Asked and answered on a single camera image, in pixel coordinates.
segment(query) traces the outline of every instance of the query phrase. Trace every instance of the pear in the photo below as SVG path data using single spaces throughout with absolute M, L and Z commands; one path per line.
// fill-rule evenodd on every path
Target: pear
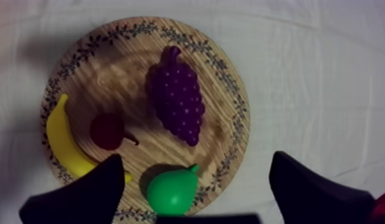
M 164 172 L 148 186 L 148 202 L 160 216 L 182 216 L 191 207 L 198 186 L 199 166 Z

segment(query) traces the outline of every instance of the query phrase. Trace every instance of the red object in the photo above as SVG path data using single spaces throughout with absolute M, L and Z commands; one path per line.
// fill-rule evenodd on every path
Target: red object
M 375 201 L 375 209 L 371 213 L 371 224 L 385 224 L 385 194 Z
M 100 114 L 92 121 L 89 134 L 92 141 L 105 150 L 116 150 L 127 138 L 136 145 L 139 141 L 124 128 L 124 122 L 116 114 Z

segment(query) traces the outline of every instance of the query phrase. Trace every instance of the black object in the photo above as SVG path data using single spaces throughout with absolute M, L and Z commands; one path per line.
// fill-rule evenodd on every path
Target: black object
M 20 210 L 20 218 L 24 224 L 110 224 L 123 190 L 123 164 L 116 154 L 79 180 L 29 198 Z
M 259 217 L 255 214 L 240 216 L 213 216 L 213 217 L 158 217 L 156 224 L 215 224 L 215 223 L 240 223 L 260 224 Z
M 374 208 L 367 191 L 332 182 L 284 152 L 274 153 L 270 185 L 285 224 L 365 224 Z

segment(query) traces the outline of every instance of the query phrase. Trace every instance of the pear stem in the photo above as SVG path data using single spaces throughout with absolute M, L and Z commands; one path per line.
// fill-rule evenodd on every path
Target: pear stem
M 190 168 L 188 168 L 191 172 L 196 173 L 199 170 L 199 166 L 197 164 L 192 165 Z

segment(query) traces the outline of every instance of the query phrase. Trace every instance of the cherry stem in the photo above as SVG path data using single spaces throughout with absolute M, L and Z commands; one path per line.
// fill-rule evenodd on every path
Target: cherry stem
M 168 62 L 170 64 L 175 64 L 177 62 L 177 56 L 181 54 L 180 48 L 176 46 L 171 46 L 168 50 Z
M 131 134 L 128 131 L 124 131 L 124 137 L 127 138 L 128 140 L 132 141 L 135 143 L 135 145 L 139 145 L 138 139 L 135 138 L 133 134 Z

